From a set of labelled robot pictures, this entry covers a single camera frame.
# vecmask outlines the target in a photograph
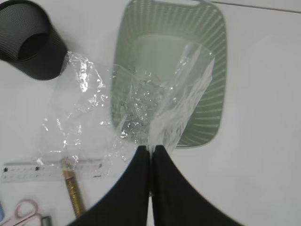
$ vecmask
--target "plastic bag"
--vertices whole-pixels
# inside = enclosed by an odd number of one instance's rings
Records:
[[[176,147],[214,65],[214,56],[194,42],[165,83],[141,68],[95,65],[72,52],[67,60],[43,121],[37,162],[101,158],[105,175],[114,159],[130,160],[138,145]]]

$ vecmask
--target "black mesh pencil cup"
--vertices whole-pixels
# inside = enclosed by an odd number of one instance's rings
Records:
[[[49,80],[61,73],[66,53],[39,5],[26,0],[0,4],[0,59],[35,79]]]

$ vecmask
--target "clear plastic ruler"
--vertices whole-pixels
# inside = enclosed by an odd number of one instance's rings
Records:
[[[100,178],[103,175],[103,161],[78,161],[74,172],[77,179]],[[12,162],[2,165],[2,182],[30,182],[63,180],[60,162],[52,165],[39,165],[33,162]]]

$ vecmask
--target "gold cylinder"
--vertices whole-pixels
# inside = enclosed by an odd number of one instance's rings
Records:
[[[76,218],[79,218],[86,210],[84,202],[80,195],[79,186],[76,181],[75,173],[73,170],[63,170],[65,177],[68,193],[72,203],[72,207],[75,213]]]

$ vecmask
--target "white desk surface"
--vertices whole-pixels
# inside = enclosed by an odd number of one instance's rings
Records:
[[[299,0],[212,0],[214,2],[239,4],[253,7],[274,8],[301,12]]]
[[[70,50],[110,63],[126,0],[39,0]],[[217,137],[172,158],[208,200],[248,226],[301,222],[301,15],[218,5],[228,29],[228,78]],[[0,164],[34,156],[34,140],[56,80],[35,81],[0,62]],[[91,207],[116,178],[80,182]],[[74,219],[63,181],[1,184],[9,217],[33,198],[55,226]]]

